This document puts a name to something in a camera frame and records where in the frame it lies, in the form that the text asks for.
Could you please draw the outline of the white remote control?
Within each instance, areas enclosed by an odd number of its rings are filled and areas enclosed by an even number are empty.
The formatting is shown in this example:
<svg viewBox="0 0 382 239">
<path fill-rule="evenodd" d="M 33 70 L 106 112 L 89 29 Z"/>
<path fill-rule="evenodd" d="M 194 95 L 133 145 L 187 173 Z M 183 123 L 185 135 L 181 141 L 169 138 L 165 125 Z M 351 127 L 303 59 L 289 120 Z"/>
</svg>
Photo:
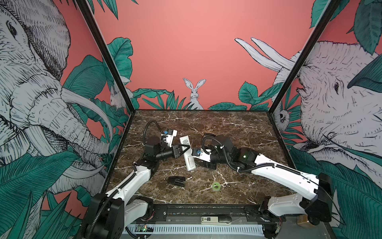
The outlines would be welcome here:
<svg viewBox="0 0 382 239">
<path fill-rule="evenodd" d="M 185 159 L 187 170 L 192 171 L 196 168 L 196 164 L 195 164 L 194 157 L 192 156 L 192 147 L 191 147 L 189 136 L 186 135 L 186 136 L 180 137 L 180 143 L 183 145 L 190 146 L 190 148 L 183 154 L 183 156 Z"/>
</svg>

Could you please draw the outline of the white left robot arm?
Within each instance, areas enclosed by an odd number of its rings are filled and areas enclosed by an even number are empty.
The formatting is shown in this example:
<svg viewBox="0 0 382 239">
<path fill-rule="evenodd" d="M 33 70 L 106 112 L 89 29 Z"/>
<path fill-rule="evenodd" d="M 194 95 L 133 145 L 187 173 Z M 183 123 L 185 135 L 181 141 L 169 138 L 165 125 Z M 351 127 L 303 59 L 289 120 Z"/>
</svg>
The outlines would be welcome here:
<svg viewBox="0 0 382 239">
<path fill-rule="evenodd" d="M 129 224 L 147 214 L 148 200 L 131 199 L 137 190 L 151 179 L 162 160 L 178 158 L 189 149 L 189 144 L 169 146 L 165 135 L 148 138 L 133 171 L 112 190 L 92 198 L 76 238 L 119 239 Z"/>
</svg>

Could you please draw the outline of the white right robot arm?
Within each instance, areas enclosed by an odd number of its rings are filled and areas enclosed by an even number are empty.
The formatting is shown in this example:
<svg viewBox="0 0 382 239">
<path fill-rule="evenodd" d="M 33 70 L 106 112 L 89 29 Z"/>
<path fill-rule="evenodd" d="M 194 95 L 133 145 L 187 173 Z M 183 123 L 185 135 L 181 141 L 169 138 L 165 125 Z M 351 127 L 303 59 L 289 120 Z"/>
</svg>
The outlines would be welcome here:
<svg viewBox="0 0 382 239">
<path fill-rule="evenodd" d="M 305 214 L 313 221 L 331 222 L 332 179 L 325 173 L 301 172 L 246 147 L 212 145 L 207 149 L 194 148 L 192 156 L 203 161 L 205 167 L 227 164 L 237 173 L 262 176 L 295 192 L 289 196 L 266 198 L 259 209 L 262 214 L 278 217 Z"/>
</svg>

